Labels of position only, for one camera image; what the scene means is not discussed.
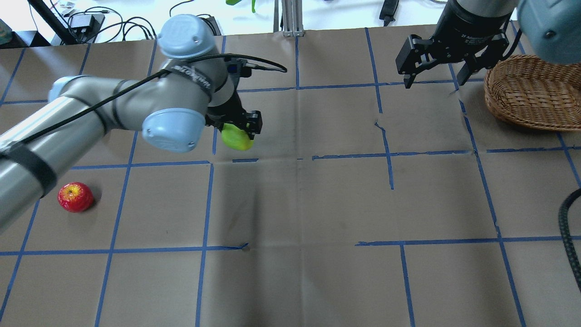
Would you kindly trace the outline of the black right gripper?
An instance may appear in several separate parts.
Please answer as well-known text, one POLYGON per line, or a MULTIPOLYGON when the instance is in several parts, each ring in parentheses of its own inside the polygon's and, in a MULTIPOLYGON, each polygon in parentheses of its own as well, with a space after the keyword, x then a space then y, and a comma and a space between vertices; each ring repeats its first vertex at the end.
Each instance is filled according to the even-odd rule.
POLYGON ((504 28, 510 16, 510 5, 446 5, 434 34, 409 35, 395 58, 405 88, 438 64, 465 62, 456 76, 459 86, 481 69, 494 68, 510 43, 504 28))

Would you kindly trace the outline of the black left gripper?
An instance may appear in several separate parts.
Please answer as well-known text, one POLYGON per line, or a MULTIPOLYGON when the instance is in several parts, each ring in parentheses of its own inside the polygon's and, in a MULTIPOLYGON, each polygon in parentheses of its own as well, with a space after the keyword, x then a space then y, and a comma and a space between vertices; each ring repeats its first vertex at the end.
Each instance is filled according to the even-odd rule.
POLYGON ((205 115, 206 126, 222 128, 224 124, 232 124, 246 132, 249 139, 254 139, 261 134, 263 119, 259 110, 246 112, 241 105, 238 93, 221 105, 208 106, 205 115))

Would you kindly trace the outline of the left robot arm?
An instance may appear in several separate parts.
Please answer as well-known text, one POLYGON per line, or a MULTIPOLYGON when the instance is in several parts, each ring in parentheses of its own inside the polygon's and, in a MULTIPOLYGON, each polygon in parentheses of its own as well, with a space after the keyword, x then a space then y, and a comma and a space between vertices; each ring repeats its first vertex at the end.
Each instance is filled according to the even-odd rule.
POLYGON ((1 230, 56 186, 111 130, 141 132, 147 143, 175 153, 192 151, 212 126, 245 141, 261 133, 258 110, 247 112, 230 65, 246 70, 249 56, 220 54, 200 17, 170 17, 158 35, 162 68, 143 80, 66 76, 48 103, 1 135, 1 230))

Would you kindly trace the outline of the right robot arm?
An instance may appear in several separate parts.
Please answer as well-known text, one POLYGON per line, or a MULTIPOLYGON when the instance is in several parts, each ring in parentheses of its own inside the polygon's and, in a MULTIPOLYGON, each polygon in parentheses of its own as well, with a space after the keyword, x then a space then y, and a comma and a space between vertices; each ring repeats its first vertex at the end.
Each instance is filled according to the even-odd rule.
POLYGON ((506 60, 521 36, 550 64, 580 62, 578 0, 448 0, 433 35, 409 35, 395 64, 409 89, 415 77, 441 64, 463 62, 459 85, 506 60))

